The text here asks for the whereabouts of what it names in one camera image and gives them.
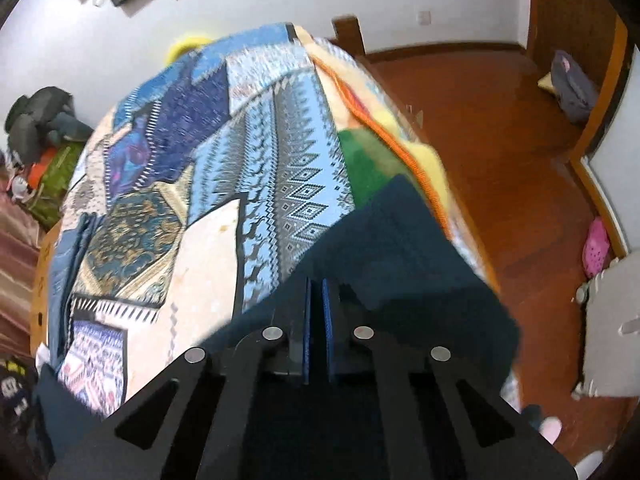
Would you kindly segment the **green storage bag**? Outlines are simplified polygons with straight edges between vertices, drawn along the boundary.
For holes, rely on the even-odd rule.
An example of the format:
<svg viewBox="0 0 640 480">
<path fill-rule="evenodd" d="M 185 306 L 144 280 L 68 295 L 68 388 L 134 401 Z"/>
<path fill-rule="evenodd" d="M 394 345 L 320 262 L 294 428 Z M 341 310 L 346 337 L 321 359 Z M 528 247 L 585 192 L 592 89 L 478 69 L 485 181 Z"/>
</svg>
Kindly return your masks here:
<svg viewBox="0 0 640 480">
<path fill-rule="evenodd" d="M 77 142 L 46 148 L 40 161 L 29 169 L 27 184 L 30 194 L 24 207 L 46 231 L 61 219 L 62 203 L 83 149 L 84 146 Z"/>
</svg>

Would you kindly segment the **wooden bed frame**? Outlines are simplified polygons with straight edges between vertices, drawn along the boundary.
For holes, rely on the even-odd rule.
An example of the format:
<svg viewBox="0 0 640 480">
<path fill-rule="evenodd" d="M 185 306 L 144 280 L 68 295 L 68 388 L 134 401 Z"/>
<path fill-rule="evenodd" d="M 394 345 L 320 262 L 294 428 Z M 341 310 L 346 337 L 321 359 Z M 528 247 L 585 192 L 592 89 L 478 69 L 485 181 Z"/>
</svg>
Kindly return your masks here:
<svg viewBox="0 0 640 480">
<path fill-rule="evenodd" d="M 364 46 L 360 23 L 355 15 L 344 15 L 332 18 L 332 26 L 334 30 L 334 38 L 330 39 L 332 44 L 344 49 L 348 54 L 358 60 L 362 67 L 374 78 L 378 80 L 378 84 L 388 93 L 390 98 L 397 103 L 399 100 L 393 90 L 384 80 L 375 68 L 375 64 L 383 62 L 401 61 L 406 58 L 418 58 L 419 56 L 450 54 L 461 52 L 502 52 L 509 51 L 514 47 L 513 44 L 496 44 L 495 42 L 440 42 L 439 44 L 412 44 L 411 46 L 383 49 L 368 52 Z M 450 184 L 450 193 L 454 196 L 458 207 L 458 215 L 462 219 L 464 225 L 464 239 L 472 242 L 473 252 L 480 259 L 480 268 L 484 271 L 483 278 L 490 288 L 500 295 L 500 285 L 496 277 L 496 271 L 491 264 L 487 255 L 485 245 L 480 238 L 480 233 L 473 221 L 471 214 L 462 202 L 458 190 L 453 184 Z"/>
</svg>

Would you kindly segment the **white slipper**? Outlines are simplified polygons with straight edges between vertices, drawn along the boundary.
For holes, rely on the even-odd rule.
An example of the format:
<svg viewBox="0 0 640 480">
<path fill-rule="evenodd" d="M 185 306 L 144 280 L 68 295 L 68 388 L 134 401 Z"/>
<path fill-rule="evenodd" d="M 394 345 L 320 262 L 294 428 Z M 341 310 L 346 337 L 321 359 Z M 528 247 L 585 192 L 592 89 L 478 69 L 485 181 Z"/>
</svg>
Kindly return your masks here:
<svg viewBox="0 0 640 480">
<path fill-rule="evenodd" d="M 604 453 L 601 450 L 591 452 L 574 467 L 578 480 L 588 480 L 602 465 Z"/>
<path fill-rule="evenodd" d="M 544 418 L 538 428 L 538 432 L 550 443 L 555 444 L 562 432 L 562 422 L 556 416 Z"/>
</svg>

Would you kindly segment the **patchwork blue bedspread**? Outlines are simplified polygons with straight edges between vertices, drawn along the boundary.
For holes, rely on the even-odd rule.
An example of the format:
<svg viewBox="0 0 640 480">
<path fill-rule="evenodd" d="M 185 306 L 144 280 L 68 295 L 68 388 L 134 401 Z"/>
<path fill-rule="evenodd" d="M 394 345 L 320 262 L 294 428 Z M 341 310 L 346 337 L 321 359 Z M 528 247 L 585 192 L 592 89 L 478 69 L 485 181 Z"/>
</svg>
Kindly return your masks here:
<svg viewBox="0 0 640 480">
<path fill-rule="evenodd" d="M 84 212 L 100 223 L 50 372 L 91 414 L 113 414 L 271 294 L 354 209 L 343 126 L 293 27 L 183 55 L 119 102 L 82 152 L 61 232 Z"/>
</svg>

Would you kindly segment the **bamboo lap desk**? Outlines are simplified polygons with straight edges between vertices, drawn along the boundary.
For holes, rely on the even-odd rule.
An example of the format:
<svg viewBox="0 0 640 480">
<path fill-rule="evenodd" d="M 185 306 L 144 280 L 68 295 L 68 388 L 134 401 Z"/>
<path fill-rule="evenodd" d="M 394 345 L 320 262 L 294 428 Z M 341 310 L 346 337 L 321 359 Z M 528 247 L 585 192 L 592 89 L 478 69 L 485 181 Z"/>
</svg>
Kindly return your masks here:
<svg viewBox="0 0 640 480">
<path fill-rule="evenodd" d="M 40 344 L 48 344 L 48 291 L 49 268 L 60 235 L 62 222 L 59 221 L 43 237 L 32 286 L 32 305 L 29 312 L 29 347 L 34 358 Z"/>
</svg>

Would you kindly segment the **grey foam mat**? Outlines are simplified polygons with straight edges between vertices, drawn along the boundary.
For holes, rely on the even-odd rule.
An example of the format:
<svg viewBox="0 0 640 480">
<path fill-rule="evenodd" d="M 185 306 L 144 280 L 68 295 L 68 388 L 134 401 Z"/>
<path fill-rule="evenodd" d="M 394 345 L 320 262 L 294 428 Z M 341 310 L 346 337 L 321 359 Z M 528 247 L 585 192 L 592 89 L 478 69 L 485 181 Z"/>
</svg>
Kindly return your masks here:
<svg viewBox="0 0 640 480">
<path fill-rule="evenodd" d="M 639 395 L 639 253 L 616 259 L 576 292 L 584 312 L 575 396 Z"/>
</svg>

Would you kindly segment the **folded blue jeans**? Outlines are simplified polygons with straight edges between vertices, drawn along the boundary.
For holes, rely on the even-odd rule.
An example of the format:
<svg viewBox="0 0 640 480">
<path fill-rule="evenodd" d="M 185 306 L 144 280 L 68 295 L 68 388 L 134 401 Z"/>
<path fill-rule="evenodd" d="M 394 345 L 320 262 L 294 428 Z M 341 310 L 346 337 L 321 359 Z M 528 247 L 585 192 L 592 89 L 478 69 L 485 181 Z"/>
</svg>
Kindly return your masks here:
<svg viewBox="0 0 640 480">
<path fill-rule="evenodd" d="M 55 245 L 50 262 L 48 289 L 48 345 L 51 364 L 64 356 L 70 326 L 70 293 L 82 258 L 100 220 L 96 214 L 80 215 L 78 225 L 64 230 Z"/>
</svg>

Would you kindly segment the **dark jacket pile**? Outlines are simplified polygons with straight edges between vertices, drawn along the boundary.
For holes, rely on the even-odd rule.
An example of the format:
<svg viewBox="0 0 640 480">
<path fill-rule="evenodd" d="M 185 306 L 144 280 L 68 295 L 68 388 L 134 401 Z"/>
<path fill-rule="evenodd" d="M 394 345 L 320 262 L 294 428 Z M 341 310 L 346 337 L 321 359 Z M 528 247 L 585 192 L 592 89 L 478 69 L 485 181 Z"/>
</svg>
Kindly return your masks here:
<svg viewBox="0 0 640 480">
<path fill-rule="evenodd" d="M 12 162 L 29 167 L 46 148 L 64 141 L 86 143 L 93 128 L 76 117 L 73 96 L 58 87 L 43 87 L 32 96 L 20 96 L 4 123 Z"/>
</svg>

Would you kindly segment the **pink croc shoe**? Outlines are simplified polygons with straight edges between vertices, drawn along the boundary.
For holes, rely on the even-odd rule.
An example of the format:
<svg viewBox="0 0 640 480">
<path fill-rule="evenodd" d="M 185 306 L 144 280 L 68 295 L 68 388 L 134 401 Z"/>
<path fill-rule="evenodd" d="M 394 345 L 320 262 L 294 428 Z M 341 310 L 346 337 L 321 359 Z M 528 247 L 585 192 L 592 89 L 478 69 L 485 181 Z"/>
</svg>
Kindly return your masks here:
<svg viewBox="0 0 640 480">
<path fill-rule="evenodd" d="M 610 241 L 603 220 L 598 217 L 590 223 L 587 238 L 582 246 L 582 267 L 587 278 L 593 278 L 600 273 L 605 265 Z"/>
</svg>

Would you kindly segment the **wall power outlet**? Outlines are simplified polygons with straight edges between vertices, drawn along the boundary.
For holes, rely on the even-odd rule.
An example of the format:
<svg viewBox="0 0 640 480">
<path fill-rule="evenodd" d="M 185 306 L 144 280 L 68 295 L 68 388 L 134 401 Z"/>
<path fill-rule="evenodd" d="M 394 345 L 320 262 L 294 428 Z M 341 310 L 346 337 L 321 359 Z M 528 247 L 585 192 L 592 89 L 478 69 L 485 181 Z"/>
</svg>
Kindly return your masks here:
<svg viewBox="0 0 640 480">
<path fill-rule="evenodd" d="M 429 10 L 420 10 L 416 14 L 416 22 L 420 26 L 428 26 L 432 24 L 432 12 Z"/>
</svg>

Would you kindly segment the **white sliding wardrobe door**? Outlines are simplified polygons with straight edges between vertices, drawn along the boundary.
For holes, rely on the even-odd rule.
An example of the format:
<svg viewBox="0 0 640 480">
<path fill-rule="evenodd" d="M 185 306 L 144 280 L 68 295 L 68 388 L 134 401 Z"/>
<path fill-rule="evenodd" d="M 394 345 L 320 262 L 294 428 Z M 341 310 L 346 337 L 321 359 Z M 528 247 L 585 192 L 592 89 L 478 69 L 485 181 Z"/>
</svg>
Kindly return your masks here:
<svg viewBox="0 0 640 480">
<path fill-rule="evenodd" d="M 639 48 L 621 18 L 600 96 L 577 144 L 572 166 L 624 258 L 639 248 Z"/>
</svg>

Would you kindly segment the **pink striped curtain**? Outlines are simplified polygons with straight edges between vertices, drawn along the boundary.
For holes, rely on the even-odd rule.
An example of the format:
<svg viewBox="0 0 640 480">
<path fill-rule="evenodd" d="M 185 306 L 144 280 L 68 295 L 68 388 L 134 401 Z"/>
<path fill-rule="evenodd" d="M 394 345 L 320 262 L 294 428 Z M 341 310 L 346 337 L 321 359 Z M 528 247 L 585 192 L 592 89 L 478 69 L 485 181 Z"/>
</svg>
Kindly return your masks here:
<svg viewBox="0 0 640 480">
<path fill-rule="evenodd" d="M 38 222 L 1 192 L 1 351 L 30 355 L 29 313 L 42 232 Z"/>
</svg>

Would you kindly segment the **brown wooden door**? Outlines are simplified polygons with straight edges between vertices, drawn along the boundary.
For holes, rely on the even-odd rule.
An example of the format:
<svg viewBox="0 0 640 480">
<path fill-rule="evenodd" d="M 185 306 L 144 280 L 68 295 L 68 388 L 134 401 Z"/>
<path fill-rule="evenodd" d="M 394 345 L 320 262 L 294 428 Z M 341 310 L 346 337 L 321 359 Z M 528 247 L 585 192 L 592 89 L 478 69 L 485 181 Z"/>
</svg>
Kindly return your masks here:
<svg viewBox="0 0 640 480">
<path fill-rule="evenodd" d="M 600 86 L 615 23 L 616 12 L 608 0 L 530 0 L 527 54 L 544 72 L 555 52 L 563 50 Z"/>
</svg>

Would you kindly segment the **grey backpack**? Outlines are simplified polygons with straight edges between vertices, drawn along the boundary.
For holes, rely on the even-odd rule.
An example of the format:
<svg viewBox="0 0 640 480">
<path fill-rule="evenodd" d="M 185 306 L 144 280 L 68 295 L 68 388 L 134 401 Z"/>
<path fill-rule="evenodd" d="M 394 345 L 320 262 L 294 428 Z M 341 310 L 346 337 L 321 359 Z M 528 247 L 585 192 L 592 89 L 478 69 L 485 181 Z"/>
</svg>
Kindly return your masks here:
<svg viewBox="0 0 640 480">
<path fill-rule="evenodd" d="M 552 94 L 566 118 L 574 125 L 585 125 L 599 93 L 582 68 L 567 52 L 554 52 L 551 68 L 537 81 L 539 89 Z"/>
</svg>

